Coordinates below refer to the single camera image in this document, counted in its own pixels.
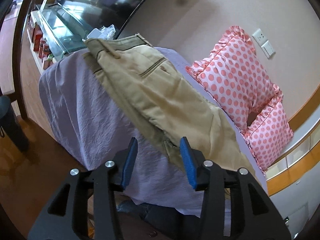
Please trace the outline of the lavender bed sheet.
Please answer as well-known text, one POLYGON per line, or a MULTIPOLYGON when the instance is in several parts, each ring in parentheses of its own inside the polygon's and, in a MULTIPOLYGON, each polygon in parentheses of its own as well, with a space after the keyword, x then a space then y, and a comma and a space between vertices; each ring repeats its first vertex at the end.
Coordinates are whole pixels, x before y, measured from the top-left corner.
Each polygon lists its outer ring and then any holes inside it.
POLYGON ((67 152, 93 170, 123 150, 131 138, 138 154, 124 194, 135 204, 172 207, 199 216, 203 193, 169 163, 135 128, 84 61, 85 49, 51 65, 39 80, 39 94, 53 135, 67 152))

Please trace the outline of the wooden bed frame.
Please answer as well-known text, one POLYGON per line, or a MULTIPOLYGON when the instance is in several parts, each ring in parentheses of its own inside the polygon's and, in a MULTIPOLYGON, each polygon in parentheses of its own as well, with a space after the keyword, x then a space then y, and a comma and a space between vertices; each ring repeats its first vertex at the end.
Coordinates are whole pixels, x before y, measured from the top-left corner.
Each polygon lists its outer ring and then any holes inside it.
POLYGON ((268 195, 272 196, 293 183, 310 171, 319 161, 316 154, 308 153, 315 145, 311 137, 319 127, 319 88, 315 90, 303 107, 289 120, 294 137, 271 167, 283 164, 284 168, 267 180, 268 195))

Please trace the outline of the dark wooden door frame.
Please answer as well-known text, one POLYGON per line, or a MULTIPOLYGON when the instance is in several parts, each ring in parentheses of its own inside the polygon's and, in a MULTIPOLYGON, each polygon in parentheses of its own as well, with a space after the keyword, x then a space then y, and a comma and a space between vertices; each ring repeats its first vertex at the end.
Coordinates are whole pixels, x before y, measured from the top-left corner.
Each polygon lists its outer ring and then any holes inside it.
POLYGON ((22 79, 21 79, 21 54, 22 40, 25 25, 27 22, 27 14, 29 12, 33 0, 23 0, 20 12, 17 17, 13 44, 12 44, 12 77, 14 83, 13 101, 17 101, 18 108, 22 119, 27 119, 27 109, 23 97, 22 79))

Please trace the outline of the pink polka dot pillow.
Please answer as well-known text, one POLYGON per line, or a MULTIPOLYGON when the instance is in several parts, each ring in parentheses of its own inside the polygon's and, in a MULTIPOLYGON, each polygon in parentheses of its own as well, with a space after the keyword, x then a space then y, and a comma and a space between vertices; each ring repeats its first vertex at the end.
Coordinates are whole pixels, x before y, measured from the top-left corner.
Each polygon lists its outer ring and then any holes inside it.
POLYGON ((282 155, 285 146, 293 138, 283 107, 283 93, 275 96, 262 108, 243 135, 259 168, 265 172, 282 155))
POLYGON ((187 73, 209 93, 241 132, 251 113, 259 113, 280 91, 256 56, 255 47, 238 25, 229 27, 202 60, 187 73))

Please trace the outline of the glass top cabinet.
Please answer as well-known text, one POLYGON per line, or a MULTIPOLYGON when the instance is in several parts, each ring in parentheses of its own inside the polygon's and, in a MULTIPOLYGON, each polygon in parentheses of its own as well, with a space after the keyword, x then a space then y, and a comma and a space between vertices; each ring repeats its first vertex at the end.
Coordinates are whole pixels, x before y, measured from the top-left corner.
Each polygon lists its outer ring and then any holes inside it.
POLYGON ((86 47, 89 38, 113 40, 118 28, 104 23, 103 11, 85 3, 35 5, 31 16, 40 26, 54 59, 59 61, 86 47))

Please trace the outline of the white wall switch plate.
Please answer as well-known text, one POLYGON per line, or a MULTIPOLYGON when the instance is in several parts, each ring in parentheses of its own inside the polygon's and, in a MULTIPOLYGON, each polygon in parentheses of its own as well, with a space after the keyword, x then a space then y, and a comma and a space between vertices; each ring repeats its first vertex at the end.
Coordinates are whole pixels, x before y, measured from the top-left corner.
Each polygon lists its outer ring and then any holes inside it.
POLYGON ((266 57, 270 59, 276 51, 274 50, 272 44, 269 40, 267 40, 262 46, 261 46, 263 52, 265 53, 266 57))

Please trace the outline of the white wall outlet plate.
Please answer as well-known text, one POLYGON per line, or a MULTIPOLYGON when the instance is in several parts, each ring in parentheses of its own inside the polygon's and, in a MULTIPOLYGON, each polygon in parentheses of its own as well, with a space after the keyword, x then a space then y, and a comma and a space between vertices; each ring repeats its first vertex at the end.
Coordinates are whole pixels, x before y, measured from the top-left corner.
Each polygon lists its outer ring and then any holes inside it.
POLYGON ((268 41, 261 29, 256 30, 252 36, 260 47, 268 41))

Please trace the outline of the khaki pants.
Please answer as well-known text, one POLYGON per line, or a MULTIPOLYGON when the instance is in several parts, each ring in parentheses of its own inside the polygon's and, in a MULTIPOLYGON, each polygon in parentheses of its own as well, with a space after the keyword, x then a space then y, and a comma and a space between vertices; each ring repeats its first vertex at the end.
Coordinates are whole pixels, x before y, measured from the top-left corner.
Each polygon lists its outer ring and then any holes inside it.
POLYGON ((86 63, 116 105, 168 160, 183 167, 180 140, 222 168, 253 171, 224 111, 202 96, 141 35, 90 38, 86 63))

